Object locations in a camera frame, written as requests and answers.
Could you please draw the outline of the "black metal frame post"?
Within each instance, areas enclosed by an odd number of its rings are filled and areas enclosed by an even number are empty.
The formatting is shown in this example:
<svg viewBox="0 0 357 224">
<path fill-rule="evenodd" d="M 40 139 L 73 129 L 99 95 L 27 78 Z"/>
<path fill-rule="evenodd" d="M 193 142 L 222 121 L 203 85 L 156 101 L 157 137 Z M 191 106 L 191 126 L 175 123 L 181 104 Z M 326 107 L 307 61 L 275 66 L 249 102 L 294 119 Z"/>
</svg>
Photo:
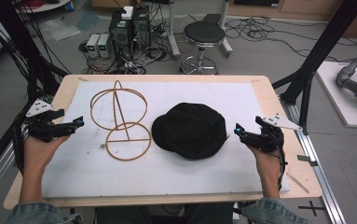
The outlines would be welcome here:
<svg viewBox="0 0 357 224">
<path fill-rule="evenodd" d="M 357 0 L 343 0 L 302 65 L 293 74 L 272 84 L 274 90 L 288 84 L 286 91 L 280 95 L 288 105 L 295 105 L 297 97 L 302 95 L 298 123 L 304 134 L 308 133 L 309 99 L 313 77 L 356 17 Z"/>
<path fill-rule="evenodd" d="M 16 6 L 14 0 L 0 0 L 0 23 L 7 32 L 4 35 L 0 30 L 0 43 L 25 78 L 28 99 L 50 102 L 69 73 L 44 57 Z"/>
</svg>

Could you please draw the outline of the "white foam mat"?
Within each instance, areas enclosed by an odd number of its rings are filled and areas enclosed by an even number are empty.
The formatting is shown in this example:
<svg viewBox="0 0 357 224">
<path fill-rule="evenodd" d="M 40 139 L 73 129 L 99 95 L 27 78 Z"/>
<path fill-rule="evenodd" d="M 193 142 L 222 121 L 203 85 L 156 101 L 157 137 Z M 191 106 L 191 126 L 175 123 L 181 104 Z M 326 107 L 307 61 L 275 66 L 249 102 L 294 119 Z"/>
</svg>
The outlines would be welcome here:
<svg viewBox="0 0 357 224">
<path fill-rule="evenodd" d="M 65 115 L 85 125 L 44 174 L 47 198 L 255 193 L 238 124 L 260 131 L 249 83 L 80 83 Z"/>
</svg>

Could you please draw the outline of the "wooden wire hat stand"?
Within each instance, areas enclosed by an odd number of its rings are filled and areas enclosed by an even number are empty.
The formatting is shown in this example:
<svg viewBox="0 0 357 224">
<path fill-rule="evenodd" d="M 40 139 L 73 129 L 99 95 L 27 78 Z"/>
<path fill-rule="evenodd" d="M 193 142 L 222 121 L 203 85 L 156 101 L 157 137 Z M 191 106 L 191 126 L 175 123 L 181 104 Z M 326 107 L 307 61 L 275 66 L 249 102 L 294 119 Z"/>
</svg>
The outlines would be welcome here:
<svg viewBox="0 0 357 224">
<path fill-rule="evenodd" d="M 89 107 L 92 122 L 107 131 L 103 146 L 112 158 L 134 161 L 148 151 L 152 136 L 142 124 L 148 102 L 139 91 L 125 88 L 118 80 L 111 89 L 93 95 Z"/>
</svg>

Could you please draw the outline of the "black round stool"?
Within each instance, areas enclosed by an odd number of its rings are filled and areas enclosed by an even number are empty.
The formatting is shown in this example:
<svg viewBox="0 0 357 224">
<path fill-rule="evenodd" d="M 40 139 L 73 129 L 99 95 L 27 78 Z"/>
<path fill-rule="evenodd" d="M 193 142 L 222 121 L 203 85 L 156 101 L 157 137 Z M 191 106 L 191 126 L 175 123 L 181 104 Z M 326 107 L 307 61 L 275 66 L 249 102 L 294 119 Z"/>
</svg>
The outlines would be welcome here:
<svg viewBox="0 0 357 224">
<path fill-rule="evenodd" d="M 204 56 L 206 48 L 219 47 L 225 40 L 224 30 L 217 24 L 196 21 L 188 24 L 183 32 L 186 42 L 198 48 L 196 56 L 189 56 L 180 64 L 180 71 L 187 75 L 218 75 L 216 63 Z"/>
</svg>

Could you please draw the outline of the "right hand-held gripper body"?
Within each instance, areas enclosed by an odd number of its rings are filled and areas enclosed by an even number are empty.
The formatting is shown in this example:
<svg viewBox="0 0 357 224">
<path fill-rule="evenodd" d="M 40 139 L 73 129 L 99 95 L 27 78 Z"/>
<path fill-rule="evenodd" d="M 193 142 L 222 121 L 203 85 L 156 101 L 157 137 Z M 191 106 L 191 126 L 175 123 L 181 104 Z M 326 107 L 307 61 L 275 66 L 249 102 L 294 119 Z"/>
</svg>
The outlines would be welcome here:
<svg viewBox="0 0 357 224">
<path fill-rule="evenodd" d="M 255 122 L 260 126 L 260 133 L 250 133 L 240 127 L 240 141 L 246 146 L 258 148 L 266 153 L 282 149 L 284 144 L 282 128 L 295 131 L 303 130 L 301 126 L 279 113 L 268 117 L 256 116 Z"/>
</svg>

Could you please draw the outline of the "person's left hand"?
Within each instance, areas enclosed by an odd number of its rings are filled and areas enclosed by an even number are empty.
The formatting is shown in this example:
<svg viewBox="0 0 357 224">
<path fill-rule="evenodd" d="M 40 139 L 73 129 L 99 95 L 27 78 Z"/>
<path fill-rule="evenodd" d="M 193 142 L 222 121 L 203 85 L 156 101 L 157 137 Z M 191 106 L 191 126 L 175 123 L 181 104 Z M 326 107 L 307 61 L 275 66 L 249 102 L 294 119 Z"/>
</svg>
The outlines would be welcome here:
<svg viewBox="0 0 357 224">
<path fill-rule="evenodd" d="M 50 142 L 44 142 L 31 135 L 24 140 L 24 169 L 25 175 L 43 173 L 45 168 L 52 160 L 55 152 L 68 136 L 52 139 Z"/>
</svg>

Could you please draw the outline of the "grey power supply unit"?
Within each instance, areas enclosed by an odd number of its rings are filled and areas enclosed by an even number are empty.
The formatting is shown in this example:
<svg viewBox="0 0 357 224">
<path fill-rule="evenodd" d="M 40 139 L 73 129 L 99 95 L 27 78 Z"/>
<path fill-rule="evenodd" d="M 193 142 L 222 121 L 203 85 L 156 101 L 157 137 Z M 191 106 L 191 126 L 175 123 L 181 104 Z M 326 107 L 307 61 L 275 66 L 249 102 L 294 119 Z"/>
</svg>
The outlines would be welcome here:
<svg viewBox="0 0 357 224">
<path fill-rule="evenodd" d="M 100 36 L 98 34 L 93 34 L 90 36 L 88 42 L 87 42 L 87 50 L 90 58 L 97 58 L 99 56 L 99 51 L 98 51 L 98 40 Z"/>
<path fill-rule="evenodd" d="M 110 56 L 111 44 L 109 40 L 109 34 L 101 34 L 98 40 L 98 50 L 102 58 L 108 58 Z"/>
</svg>

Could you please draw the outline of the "person's right hand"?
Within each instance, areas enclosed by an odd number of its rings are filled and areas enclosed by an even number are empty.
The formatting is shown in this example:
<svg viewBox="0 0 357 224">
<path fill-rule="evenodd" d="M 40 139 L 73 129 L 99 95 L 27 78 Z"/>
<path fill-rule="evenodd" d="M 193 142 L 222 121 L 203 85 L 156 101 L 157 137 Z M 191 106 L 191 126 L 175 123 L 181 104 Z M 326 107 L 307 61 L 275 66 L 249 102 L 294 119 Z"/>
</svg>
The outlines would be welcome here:
<svg viewBox="0 0 357 224">
<path fill-rule="evenodd" d="M 256 169 L 260 176 L 262 186 L 279 186 L 281 173 L 280 159 L 278 156 L 262 152 L 260 149 L 249 147 L 256 160 Z"/>
</svg>

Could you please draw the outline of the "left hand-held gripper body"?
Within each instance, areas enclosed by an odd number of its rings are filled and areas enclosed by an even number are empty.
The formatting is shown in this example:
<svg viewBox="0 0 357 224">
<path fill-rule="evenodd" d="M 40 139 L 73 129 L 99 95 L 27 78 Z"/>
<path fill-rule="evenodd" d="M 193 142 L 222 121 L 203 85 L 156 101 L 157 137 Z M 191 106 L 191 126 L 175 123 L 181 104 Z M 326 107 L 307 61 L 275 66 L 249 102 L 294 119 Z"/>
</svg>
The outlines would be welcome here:
<svg viewBox="0 0 357 224">
<path fill-rule="evenodd" d="M 76 132 L 77 119 L 71 122 L 55 124 L 53 120 L 64 116 L 64 110 L 55 110 L 54 106 L 40 99 L 34 101 L 26 113 L 28 134 L 44 142 L 68 136 Z"/>
</svg>

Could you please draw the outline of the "black computer tower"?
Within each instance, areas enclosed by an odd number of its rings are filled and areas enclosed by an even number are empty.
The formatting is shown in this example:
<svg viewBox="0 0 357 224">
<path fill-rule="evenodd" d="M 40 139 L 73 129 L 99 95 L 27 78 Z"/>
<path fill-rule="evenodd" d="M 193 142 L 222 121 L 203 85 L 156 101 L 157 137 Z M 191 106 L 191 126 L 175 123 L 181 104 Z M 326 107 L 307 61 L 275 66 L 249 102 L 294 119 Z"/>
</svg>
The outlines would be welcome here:
<svg viewBox="0 0 357 224">
<path fill-rule="evenodd" d="M 133 40 L 133 24 L 131 20 L 121 18 L 123 10 L 117 10 L 112 14 L 109 25 L 109 33 L 112 39 L 116 56 L 127 61 L 132 60 L 131 43 Z"/>
<path fill-rule="evenodd" d="M 149 6 L 135 8 L 132 20 L 137 43 L 144 48 L 150 47 Z"/>
</svg>

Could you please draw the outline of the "aluminium rail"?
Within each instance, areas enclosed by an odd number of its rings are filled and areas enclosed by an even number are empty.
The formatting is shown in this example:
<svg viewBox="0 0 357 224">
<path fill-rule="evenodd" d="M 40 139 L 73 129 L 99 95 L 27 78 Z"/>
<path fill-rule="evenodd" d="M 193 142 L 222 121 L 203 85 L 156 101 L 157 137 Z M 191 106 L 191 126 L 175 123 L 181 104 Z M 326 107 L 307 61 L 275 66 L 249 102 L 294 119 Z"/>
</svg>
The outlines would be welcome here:
<svg viewBox="0 0 357 224">
<path fill-rule="evenodd" d="M 302 128 L 300 131 L 295 131 L 295 134 L 304 150 L 305 161 L 313 168 L 322 189 L 322 202 L 330 223 L 347 224 L 306 129 Z"/>
</svg>

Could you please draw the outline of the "white board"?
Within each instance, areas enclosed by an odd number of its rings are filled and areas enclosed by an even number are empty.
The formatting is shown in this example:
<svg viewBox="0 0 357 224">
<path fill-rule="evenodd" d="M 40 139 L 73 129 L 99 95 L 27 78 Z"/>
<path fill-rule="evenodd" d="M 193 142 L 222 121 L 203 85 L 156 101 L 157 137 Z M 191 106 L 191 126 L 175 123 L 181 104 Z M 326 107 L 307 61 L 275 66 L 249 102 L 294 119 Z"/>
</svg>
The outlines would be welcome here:
<svg viewBox="0 0 357 224">
<path fill-rule="evenodd" d="M 345 63 L 324 62 L 317 71 L 317 77 L 344 125 L 357 128 L 357 97 L 336 84 L 337 74 L 344 66 Z"/>
</svg>

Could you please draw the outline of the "black cap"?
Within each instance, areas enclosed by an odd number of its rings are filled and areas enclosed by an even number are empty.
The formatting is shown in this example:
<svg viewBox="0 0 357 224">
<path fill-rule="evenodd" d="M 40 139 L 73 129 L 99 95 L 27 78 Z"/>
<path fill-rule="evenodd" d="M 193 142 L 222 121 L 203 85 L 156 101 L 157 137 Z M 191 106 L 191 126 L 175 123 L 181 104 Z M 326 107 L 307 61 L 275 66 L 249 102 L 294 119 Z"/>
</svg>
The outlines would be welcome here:
<svg viewBox="0 0 357 224">
<path fill-rule="evenodd" d="M 189 160 L 215 155 L 227 140 L 225 118 L 203 104 L 180 103 L 153 121 L 154 142 Z"/>
</svg>

